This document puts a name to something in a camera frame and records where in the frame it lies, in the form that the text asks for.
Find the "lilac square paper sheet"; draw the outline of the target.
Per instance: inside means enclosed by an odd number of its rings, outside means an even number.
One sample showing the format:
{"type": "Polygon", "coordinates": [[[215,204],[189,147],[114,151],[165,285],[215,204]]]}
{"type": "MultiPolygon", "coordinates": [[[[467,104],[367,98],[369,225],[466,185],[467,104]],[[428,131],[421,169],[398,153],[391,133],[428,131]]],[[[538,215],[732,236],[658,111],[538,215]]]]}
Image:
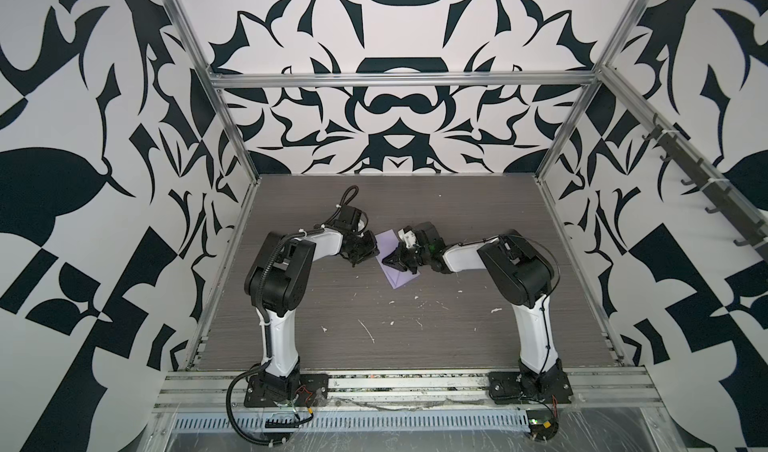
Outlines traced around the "lilac square paper sheet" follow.
{"type": "Polygon", "coordinates": [[[420,276],[419,272],[415,274],[411,273],[410,271],[401,272],[383,263],[383,260],[391,253],[393,253],[399,244],[399,239],[393,230],[379,233],[375,236],[375,238],[379,251],[379,254],[376,256],[376,260],[379,263],[385,277],[387,278],[387,281],[393,289],[398,289],[420,276]]]}

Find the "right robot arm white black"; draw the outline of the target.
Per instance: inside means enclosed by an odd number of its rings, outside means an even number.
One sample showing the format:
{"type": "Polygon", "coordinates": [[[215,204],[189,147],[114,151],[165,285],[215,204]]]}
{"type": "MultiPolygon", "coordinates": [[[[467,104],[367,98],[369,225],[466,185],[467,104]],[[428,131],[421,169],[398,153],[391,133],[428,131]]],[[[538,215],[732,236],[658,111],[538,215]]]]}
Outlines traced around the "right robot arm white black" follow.
{"type": "Polygon", "coordinates": [[[549,311],[559,269],[518,231],[512,229],[490,238],[448,245],[436,227],[425,222],[400,230],[395,250],[382,263],[411,274],[426,266],[441,274],[487,272],[514,309],[520,337],[521,378],[530,388],[542,391],[562,375],[549,311]]]}

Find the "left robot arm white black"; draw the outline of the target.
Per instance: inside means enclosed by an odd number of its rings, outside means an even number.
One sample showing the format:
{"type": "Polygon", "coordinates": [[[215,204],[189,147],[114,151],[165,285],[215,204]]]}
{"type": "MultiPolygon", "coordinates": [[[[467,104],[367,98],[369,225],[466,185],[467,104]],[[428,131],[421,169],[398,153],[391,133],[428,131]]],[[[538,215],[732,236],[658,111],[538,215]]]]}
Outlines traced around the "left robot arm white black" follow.
{"type": "Polygon", "coordinates": [[[340,257],[355,267],[378,254],[369,220],[362,210],[339,205],[332,218],[292,234],[266,237],[244,284],[262,328],[262,380],[294,390],[300,357],[296,348],[295,311],[307,291],[315,262],[340,257]]]}

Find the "small green circuit board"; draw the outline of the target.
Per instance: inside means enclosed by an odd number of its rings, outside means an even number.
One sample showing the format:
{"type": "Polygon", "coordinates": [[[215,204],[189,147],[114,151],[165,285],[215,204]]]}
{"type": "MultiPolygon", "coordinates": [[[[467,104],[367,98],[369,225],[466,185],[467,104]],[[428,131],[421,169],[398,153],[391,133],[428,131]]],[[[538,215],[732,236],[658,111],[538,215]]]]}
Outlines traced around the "small green circuit board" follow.
{"type": "Polygon", "coordinates": [[[529,432],[527,437],[535,442],[550,442],[559,431],[557,417],[544,409],[526,411],[529,432]]]}

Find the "aluminium horizontal back bar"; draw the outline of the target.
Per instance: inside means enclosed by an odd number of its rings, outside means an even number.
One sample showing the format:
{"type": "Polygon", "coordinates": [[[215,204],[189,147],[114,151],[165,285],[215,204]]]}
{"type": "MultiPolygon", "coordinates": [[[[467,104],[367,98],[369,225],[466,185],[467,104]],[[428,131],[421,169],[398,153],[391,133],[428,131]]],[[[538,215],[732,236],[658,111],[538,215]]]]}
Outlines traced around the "aluminium horizontal back bar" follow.
{"type": "Polygon", "coordinates": [[[565,72],[446,72],[344,74],[211,74],[216,89],[317,87],[418,87],[585,85],[590,71],[565,72]]]}

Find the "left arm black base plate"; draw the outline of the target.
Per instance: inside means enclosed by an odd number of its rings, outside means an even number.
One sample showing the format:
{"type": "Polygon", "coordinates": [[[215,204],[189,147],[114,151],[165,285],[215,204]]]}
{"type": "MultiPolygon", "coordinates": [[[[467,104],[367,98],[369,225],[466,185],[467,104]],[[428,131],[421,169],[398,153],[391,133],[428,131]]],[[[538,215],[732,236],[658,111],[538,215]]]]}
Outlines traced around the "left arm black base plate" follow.
{"type": "Polygon", "coordinates": [[[330,377],[327,374],[305,374],[293,371],[286,377],[266,372],[248,378],[244,399],[246,408],[278,405],[311,407],[326,399],[330,377]]]}

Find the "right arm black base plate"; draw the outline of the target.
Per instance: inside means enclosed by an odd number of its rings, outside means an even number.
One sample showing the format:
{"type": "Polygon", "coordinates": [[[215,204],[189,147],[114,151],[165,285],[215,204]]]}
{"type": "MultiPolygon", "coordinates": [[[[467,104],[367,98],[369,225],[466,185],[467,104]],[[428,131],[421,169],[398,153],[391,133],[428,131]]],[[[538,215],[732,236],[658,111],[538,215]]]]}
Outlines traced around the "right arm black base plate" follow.
{"type": "Polygon", "coordinates": [[[525,402],[570,404],[573,389],[567,374],[553,367],[543,374],[523,369],[520,372],[490,372],[488,394],[499,405],[525,402]]]}

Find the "aluminium frame corner post left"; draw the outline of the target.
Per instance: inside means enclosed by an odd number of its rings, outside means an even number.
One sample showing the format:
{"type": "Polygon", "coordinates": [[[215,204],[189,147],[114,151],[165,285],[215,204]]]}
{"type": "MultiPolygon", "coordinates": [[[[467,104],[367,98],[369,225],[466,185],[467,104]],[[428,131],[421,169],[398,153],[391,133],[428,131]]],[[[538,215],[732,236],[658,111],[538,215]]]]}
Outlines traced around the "aluminium frame corner post left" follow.
{"type": "Polygon", "coordinates": [[[235,124],[219,91],[213,85],[209,64],[206,61],[203,50],[198,43],[192,25],[183,9],[181,0],[162,0],[163,7],[169,16],[172,25],[176,27],[182,46],[189,57],[193,69],[201,82],[205,95],[214,112],[221,120],[224,132],[234,148],[234,152],[240,163],[245,168],[246,175],[252,184],[258,185],[260,176],[245,147],[239,128],[235,124]]]}

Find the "aluminium frame corner post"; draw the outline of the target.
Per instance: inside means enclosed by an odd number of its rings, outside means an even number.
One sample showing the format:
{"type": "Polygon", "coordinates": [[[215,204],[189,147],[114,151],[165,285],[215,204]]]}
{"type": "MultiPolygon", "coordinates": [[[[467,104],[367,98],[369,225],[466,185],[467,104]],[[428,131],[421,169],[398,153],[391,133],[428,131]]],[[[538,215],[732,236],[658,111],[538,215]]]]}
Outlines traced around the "aluminium frame corner post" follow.
{"type": "Polygon", "coordinates": [[[545,154],[545,157],[535,173],[539,182],[543,182],[547,174],[556,164],[560,154],[576,129],[576,126],[594,100],[604,82],[604,72],[618,57],[626,44],[630,33],[637,26],[640,18],[648,8],[650,0],[630,0],[620,20],[611,34],[606,48],[603,50],[590,73],[590,81],[582,87],[580,95],[574,102],[565,122],[555,135],[555,139],[545,154]]]}
{"type": "Polygon", "coordinates": [[[260,176],[245,147],[239,128],[235,124],[219,91],[213,85],[209,64],[206,61],[203,50],[198,43],[192,25],[183,9],[181,0],[162,0],[163,7],[169,16],[172,25],[176,27],[182,46],[189,57],[193,69],[201,82],[205,95],[214,112],[221,120],[224,132],[234,148],[234,152],[240,163],[245,168],[246,175],[252,184],[258,185],[260,176]]]}

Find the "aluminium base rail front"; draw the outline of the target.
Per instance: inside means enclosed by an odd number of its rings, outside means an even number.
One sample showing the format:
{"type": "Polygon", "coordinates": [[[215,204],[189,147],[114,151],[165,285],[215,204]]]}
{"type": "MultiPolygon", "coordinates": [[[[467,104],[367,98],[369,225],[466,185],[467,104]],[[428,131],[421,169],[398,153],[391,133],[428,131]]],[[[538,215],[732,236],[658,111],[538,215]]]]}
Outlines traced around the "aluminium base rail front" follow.
{"type": "MultiPolygon", "coordinates": [[[[565,370],[576,407],[656,407],[662,398],[642,367],[577,367],[565,370]]],[[[342,370],[313,395],[319,405],[352,408],[492,406],[489,369],[342,370]]],[[[152,410],[220,411],[234,372],[177,372],[166,376],[152,410]]]]}

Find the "aluminium frame corner post right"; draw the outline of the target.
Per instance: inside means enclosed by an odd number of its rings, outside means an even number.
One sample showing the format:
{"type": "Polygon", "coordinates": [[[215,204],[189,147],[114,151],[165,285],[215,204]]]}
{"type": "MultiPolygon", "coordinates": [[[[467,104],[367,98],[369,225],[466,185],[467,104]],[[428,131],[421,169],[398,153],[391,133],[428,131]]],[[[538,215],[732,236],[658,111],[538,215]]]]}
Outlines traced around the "aluminium frame corner post right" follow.
{"type": "Polygon", "coordinates": [[[580,95],[574,102],[565,122],[555,135],[555,139],[545,154],[545,157],[535,173],[539,182],[543,182],[547,174],[556,164],[560,154],[576,129],[576,126],[594,100],[604,82],[604,72],[618,57],[626,44],[630,33],[637,26],[640,18],[648,8],[650,0],[630,0],[620,20],[611,34],[606,48],[603,50],[590,73],[590,81],[582,87],[580,95]]]}

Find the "hook rail on right wall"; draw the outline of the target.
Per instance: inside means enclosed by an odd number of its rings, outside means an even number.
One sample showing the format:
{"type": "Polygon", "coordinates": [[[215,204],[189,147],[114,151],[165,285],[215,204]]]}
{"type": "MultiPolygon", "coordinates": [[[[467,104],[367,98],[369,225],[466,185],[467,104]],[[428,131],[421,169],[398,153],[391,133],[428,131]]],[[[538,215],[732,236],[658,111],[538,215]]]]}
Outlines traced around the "hook rail on right wall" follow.
{"type": "Polygon", "coordinates": [[[654,142],[660,147],[662,166],[657,177],[657,192],[662,199],[662,181],[669,164],[675,164],[683,173],[681,185],[689,191],[702,193],[711,206],[705,211],[722,215],[740,234],[733,241],[736,247],[751,247],[764,261],[767,261],[767,218],[742,194],[735,183],[726,178],[699,152],[684,135],[659,120],[654,114],[651,119],[641,118],[640,123],[648,130],[644,142],[654,142]]]}

